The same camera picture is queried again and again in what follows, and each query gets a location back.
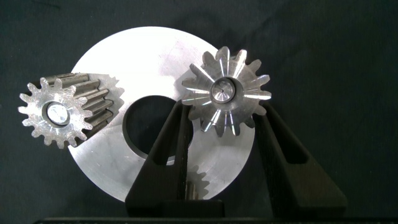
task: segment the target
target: gear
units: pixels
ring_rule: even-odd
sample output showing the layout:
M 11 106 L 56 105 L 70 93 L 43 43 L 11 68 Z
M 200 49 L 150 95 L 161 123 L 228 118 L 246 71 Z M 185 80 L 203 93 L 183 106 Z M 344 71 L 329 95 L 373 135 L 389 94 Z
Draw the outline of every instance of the gear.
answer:
M 32 96 L 21 93 L 21 100 L 27 106 L 18 111 L 29 117 L 23 120 L 24 126 L 33 126 L 32 136 L 44 136 L 44 144 L 49 146 L 56 141 L 60 149 L 67 141 L 77 147 L 76 137 L 85 141 L 95 132 L 106 126 L 112 117 L 107 108 L 113 102 L 105 100 L 108 90 L 99 90 L 99 80 L 90 80 L 85 73 L 68 73 L 40 79 L 41 89 L 29 83 Z
M 182 82 L 189 90 L 182 103 L 192 105 L 189 119 L 200 118 L 202 131 L 214 126 L 217 135 L 222 137 L 229 126 L 238 136 L 241 123 L 254 128 L 253 113 L 265 115 L 266 110 L 259 102 L 270 99 L 271 93 L 261 91 L 260 87 L 269 81 L 269 76 L 256 76 L 261 62 L 255 60 L 246 65 L 246 55 L 245 50 L 240 50 L 237 56 L 230 57 L 229 49 L 222 47 L 215 58 L 205 52 L 202 67 L 190 65 L 196 78 Z

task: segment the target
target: black fabric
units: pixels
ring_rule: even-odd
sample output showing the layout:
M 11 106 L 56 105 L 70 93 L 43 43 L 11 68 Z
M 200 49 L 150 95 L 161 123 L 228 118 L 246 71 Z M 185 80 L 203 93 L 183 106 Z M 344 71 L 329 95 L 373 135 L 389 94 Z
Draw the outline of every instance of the black fabric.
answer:
M 346 194 L 349 217 L 397 214 L 398 1 L 0 1 L 0 223 L 126 216 L 68 151 L 30 136 L 19 93 L 69 72 L 105 37 L 180 29 L 261 59 L 271 103 Z M 216 198 L 271 217 L 259 153 Z

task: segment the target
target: shiny metal surface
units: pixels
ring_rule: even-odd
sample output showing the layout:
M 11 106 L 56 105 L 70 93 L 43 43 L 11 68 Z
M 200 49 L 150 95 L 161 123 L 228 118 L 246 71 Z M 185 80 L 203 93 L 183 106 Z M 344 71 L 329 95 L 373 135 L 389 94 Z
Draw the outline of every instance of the shiny metal surface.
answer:
M 187 78 L 182 85 L 189 93 L 182 99 L 185 105 L 192 105 L 190 120 L 200 119 L 201 130 L 215 127 L 218 136 L 223 136 L 230 127 L 235 136 L 241 133 L 241 123 L 254 128 L 253 113 L 265 115 L 260 100 L 268 100 L 271 93 L 260 87 L 269 81 L 268 75 L 256 76 L 260 60 L 246 65 L 245 50 L 231 57 L 229 49 L 222 47 L 215 53 L 203 54 L 203 65 L 190 65 L 196 78 Z
M 40 79 L 41 88 L 29 83 L 32 96 L 21 93 L 27 106 L 18 111 L 29 117 L 24 126 L 33 126 L 32 136 L 44 136 L 44 144 L 52 141 L 63 149 L 65 141 L 76 147 L 75 138 L 87 140 L 95 131 L 106 125 L 112 113 L 106 109 L 113 102 L 104 100 L 107 90 L 98 90 L 100 81 L 90 80 L 88 74 L 68 73 Z
M 114 34 L 82 56 L 73 72 L 110 74 L 118 80 L 118 91 L 109 89 L 114 96 L 106 98 L 113 100 L 120 94 L 123 102 L 119 113 L 98 134 L 76 148 L 69 147 L 80 169 L 99 188 L 124 201 L 146 157 L 137 153 L 139 150 L 124 134 L 124 114 L 145 96 L 181 99 L 186 92 L 182 80 L 195 77 L 189 65 L 201 63 L 206 51 L 216 53 L 213 46 L 194 35 L 163 27 L 140 27 Z M 218 138 L 212 130 L 200 131 L 200 121 L 195 120 L 193 131 L 187 179 L 195 184 L 198 198 L 212 198 L 245 165 L 254 130 L 242 126 L 240 136 L 227 131 Z

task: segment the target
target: center hole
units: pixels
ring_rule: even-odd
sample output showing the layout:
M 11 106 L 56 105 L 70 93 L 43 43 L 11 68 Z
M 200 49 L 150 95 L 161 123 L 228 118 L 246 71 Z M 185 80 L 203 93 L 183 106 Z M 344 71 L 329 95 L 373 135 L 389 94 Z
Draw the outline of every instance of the center hole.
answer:
M 47 107 L 47 117 L 56 125 L 64 126 L 69 123 L 69 112 L 65 106 L 58 102 L 51 102 Z
M 125 138 L 128 137 L 133 143 L 130 148 L 136 154 L 144 158 L 149 154 L 174 104 L 174 100 L 165 96 L 147 96 L 129 107 L 124 119 Z M 169 156 L 175 155 L 176 147 L 177 141 L 174 141 Z

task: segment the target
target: metal disc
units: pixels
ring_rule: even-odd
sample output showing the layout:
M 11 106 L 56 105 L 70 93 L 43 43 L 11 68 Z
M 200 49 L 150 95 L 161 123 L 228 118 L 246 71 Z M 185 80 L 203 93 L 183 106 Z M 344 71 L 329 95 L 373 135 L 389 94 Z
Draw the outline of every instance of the metal disc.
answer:
M 146 157 L 124 134 L 126 111 L 145 96 L 181 99 L 186 91 L 182 80 L 195 77 L 190 64 L 201 64 L 206 51 L 215 54 L 217 49 L 179 30 L 140 27 L 114 34 L 82 56 L 72 72 L 109 74 L 118 83 L 117 88 L 109 88 L 106 98 L 115 100 L 112 97 L 121 95 L 123 101 L 105 128 L 82 145 L 69 146 L 80 169 L 99 188 L 124 201 Z M 193 132 L 187 178 L 196 185 L 199 198 L 212 198 L 225 189 L 245 165 L 254 129 L 241 124 L 241 135 L 233 136 L 227 130 L 219 138 L 214 129 L 206 133 L 200 131 L 200 121 L 194 120 Z

